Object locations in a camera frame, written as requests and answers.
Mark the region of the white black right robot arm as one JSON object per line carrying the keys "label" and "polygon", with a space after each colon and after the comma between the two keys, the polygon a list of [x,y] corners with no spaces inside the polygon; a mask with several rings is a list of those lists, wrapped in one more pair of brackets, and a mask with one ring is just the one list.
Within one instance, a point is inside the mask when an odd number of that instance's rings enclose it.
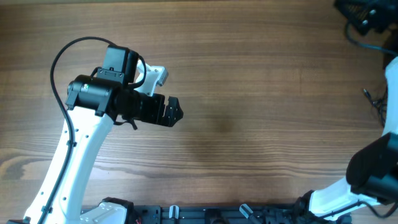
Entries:
{"label": "white black right robot arm", "polygon": [[292,209],[279,211],[286,223],[351,223],[350,213],[362,207],[381,219],[397,210],[397,30],[382,47],[357,41],[349,33],[352,27],[362,36],[370,30],[382,33],[397,24],[397,1],[340,0],[334,6],[347,20],[349,42],[384,54],[386,91],[381,99],[370,101],[384,130],[351,158],[342,179],[307,192]]}

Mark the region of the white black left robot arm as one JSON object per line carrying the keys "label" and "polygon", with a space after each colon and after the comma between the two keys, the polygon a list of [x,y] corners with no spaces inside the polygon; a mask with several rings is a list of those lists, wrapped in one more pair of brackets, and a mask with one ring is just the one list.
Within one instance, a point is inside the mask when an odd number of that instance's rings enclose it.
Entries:
{"label": "white black left robot arm", "polygon": [[137,121],[171,127],[182,119],[178,99],[157,94],[168,71],[135,51],[109,45],[102,66],[67,90],[63,132],[44,182],[22,223],[140,223],[134,204],[108,197],[82,213],[88,179],[112,127]]}

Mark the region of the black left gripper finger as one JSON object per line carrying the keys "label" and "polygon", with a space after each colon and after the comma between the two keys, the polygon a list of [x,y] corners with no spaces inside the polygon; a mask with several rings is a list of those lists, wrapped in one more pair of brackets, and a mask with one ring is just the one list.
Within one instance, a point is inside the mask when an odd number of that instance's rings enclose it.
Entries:
{"label": "black left gripper finger", "polygon": [[168,98],[166,114],[170,117],[183,117],[183,110],[180,107],[180,103],[177,97],[170,96]]}
{"label": "black left gripper finger", "polygon": [[182,119],[182,115],[180,115],[180,114],[164,116],[162,118],[162,121],[160,122],[160,125],[166,126],[166,127],[173,127],[181,119]]}

